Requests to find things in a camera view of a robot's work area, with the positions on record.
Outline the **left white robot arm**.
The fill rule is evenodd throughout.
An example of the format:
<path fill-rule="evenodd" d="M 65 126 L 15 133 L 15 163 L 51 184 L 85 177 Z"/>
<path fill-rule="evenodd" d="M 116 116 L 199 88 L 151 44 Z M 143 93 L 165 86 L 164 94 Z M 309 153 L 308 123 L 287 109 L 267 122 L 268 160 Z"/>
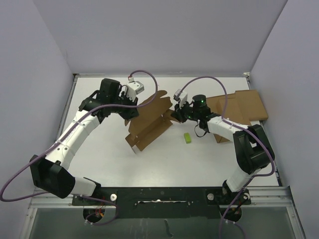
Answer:
<path fill-rule="evenodd" d="M 142 83 L 133 79 L 125 85 L 103 79 L 100 88 L 82 101 L 72 122 L 56 141 L 58 146 L 30 166 L 34 185 L 59 198 L 83 195 L 89 204 L 97 204 L 101 200 L 98 184 L 72 176 L 68 171 L 71 161 L 90 133 L 110 114 L 119 114 L 125 120 L 137 117 L 137 95 L 144 89 Z"/>

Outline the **brown cardboard box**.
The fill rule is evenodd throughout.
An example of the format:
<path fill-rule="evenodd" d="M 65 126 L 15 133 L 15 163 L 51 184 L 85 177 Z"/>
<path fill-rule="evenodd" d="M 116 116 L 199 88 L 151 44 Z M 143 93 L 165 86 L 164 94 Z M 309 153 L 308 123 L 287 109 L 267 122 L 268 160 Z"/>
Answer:
<path fill-rule="evenodd" d="M 167 91 L 159 90 L 155 99 L 148 105 L 138 108 L 139 116 L 131 120 L 125 120 L 129 135 L 125 140 L 130 147 L 137 147 L 143 151 L 155 139 L 162 135 L 173 122 L 177 122 L 171 116 L 173 110 Z"/>

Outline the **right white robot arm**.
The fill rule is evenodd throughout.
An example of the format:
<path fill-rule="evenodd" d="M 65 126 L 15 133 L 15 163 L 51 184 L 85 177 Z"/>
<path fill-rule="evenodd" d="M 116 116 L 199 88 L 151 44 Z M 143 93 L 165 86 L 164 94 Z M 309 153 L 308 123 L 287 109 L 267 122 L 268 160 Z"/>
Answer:
<path fill-rule="evenodd" d="M 196 95 L 188 102 L 187 93 L 177 91 L 173 98 L 177 104 L 171 116 L 178 122 L 195 121 L 204 134 L 216 134 L 233 142 L 237 166 L 223 183 L 221 196 L 225 202 L 231 204 L 238 200 L 239 191 L 253 178 L 274 173 L 274 152 L 261 125 L 240 124 L 213 113 L 205 95 Z"/>

